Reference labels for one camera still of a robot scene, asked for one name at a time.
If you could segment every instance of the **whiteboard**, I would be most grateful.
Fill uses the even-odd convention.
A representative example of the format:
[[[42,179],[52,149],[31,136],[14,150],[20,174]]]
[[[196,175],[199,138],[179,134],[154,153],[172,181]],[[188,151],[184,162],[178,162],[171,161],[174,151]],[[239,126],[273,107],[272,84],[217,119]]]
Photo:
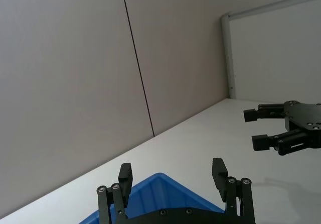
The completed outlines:
[[[278,0],[222,18],[230,95],[321,102],[321,0]]]

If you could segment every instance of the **white tabletop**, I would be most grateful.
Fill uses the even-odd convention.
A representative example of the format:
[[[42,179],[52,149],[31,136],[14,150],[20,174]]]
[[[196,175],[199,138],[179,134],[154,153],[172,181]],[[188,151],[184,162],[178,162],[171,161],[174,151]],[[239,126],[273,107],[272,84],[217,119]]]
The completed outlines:
[[[286,156],[254,152],[251,136],[285,131],[283,120],[245,123],[243,110],[258,103],[226,99],[0,220],[0,224],[79,223],[98,209],[96,188],[117,181],[131,162],[133,183],[163,172],[224,208],[211,175],[213,157],[230,176],[252,182],[258,224],[319,224],[321,150]]]

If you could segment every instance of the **whiteboard frame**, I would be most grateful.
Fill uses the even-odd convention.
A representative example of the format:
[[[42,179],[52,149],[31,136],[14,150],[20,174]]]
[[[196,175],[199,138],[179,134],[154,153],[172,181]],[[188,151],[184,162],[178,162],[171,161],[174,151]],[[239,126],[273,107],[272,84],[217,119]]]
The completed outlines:
[[[227,65],[230,98],[236,98],[230,21],[238,18],[242,18],[242,17],[257,15],[264,12],[274,11],[277,9],[289,7],[292,5],[297,5],[308,1],[312,1],[312,0],[272,0],[270,2],[259,5],[257,7],[228,12],[221,17],[222,35],[223,35],[223,43],[224,43],[224,49],[225,49],[225,60]]]

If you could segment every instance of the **blue plastic bin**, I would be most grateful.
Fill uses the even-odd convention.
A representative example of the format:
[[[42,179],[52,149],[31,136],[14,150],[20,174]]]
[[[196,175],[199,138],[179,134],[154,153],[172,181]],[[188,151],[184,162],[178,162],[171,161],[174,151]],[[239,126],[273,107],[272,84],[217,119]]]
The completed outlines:
[[[224,212],[219,207],[196,195],[167,175],[158,173],[133,186],[126,208],[126,215],[128,218],[132,218],[159,209],[178,207],[193,207]],[[115,223],[113,205],[110,211],[112,222]],[[95,211],[80,224],[99,224],[98,211]]]

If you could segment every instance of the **gray wall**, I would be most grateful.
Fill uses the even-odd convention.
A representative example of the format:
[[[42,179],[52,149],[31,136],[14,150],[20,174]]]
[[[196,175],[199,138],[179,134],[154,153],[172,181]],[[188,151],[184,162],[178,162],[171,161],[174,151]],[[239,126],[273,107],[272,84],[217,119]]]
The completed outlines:
[[[156,134],[228,96],[220,17],[269,0],[126,0]]]
[[[0,216],[152,137],[123,0],[0,0],[0,56]]]

